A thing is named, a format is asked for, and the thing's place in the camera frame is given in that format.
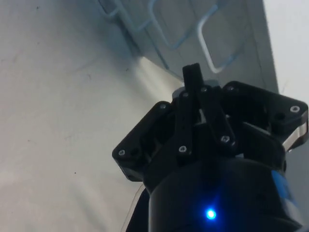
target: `white wall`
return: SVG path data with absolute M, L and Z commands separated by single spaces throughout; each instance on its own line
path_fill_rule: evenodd
M 178 81 L 89 0 L 0 0 L 0 231 L 120 231 L 112 150 Z

